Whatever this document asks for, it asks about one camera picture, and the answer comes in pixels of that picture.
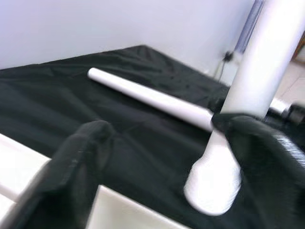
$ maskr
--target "black cloth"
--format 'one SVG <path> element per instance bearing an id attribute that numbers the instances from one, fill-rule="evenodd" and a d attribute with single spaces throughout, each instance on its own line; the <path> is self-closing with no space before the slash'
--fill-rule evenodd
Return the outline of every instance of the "black cloth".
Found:
<path id="1" fill-rule="evenodd" d="M 183 195 L 210 134 L 87 78 L 96 67 L 207 107 L 228 88 L 146 46 L 0 71 L 0 132 L 52 157 L 86 122 L 115 130 L 103 184 L 193 229 L 261 229 L 248 186 L 212 217 Z"/>

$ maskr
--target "white tube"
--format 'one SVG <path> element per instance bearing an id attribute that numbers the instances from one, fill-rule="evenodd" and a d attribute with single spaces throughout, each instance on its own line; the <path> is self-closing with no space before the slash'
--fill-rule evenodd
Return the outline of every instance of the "white tube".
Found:
<path id="1" fill-rule="evenodd" d="M 305 0 L 267 0 L 222 112 L 264 117 L 305 27 Z M 204 155 L 192 167 L 184 194 L 197 210 L 225 213 L 240 186 L 240 167 L 213 131 Z"/>
<path id="2" fill-rule="evenodd" d="M 158 92 L 113 74 L 91 68 L 88 77 L 199 128 L 212 131 L 212 113 L 192 103 Z"/>

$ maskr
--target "white pvc pipe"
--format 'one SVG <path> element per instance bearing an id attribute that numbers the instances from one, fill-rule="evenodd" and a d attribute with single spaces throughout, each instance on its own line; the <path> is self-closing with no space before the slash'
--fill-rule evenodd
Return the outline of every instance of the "white pvc pipe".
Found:
<path id="1" fill-rule="evenodd" d="M 305 27 L 305 0 L 267 0 L 222 112 L 263 118 Z M 240 167 L 226 139 L 213 131 L 192 167 L 184 194 L 197 210 L 225 213 L 240 187 Z"/>
<path id="2" fill-rule="evenodd" d="M 208 109 L 203 109 L 192 103 L 125 80 L 97 68 L 91 68 L 88 71 L 88 77 L 199 128 L 209 132 L 213 129 L 211 124 L 213 114 Z"/>

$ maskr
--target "white wall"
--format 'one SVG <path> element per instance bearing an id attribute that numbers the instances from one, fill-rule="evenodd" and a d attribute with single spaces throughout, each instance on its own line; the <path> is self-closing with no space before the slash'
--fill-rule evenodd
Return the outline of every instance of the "white wall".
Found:
<path id="1" fill-rule="evenodd" d="M 213 73 L 254 0 L 0 0 L 0 69 L 150 45 Z"/>

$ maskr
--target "white cylinder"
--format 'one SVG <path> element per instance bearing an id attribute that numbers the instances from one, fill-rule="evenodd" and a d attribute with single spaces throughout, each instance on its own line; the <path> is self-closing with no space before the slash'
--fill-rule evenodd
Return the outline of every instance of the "white cylinder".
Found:
<path id="1" fill-rule="evenodd" d="M 266 1 L 222 112 L 266 115 L 304 28 L 305 0 Z M 213 131 L 184 194 L 197 210 L 221 215 L 238 193 L 239 170 L 225 138 Z"/>
<path id="2" fill-rule="evenodd" d="M 192 103 L 101 71 L 97 68 L 91 68 L 88 71 L 88 77 L 194 126 L 209 132 L 213 129 L 211 124 L 213 114 L 208 109 L 203 109 Z"/>

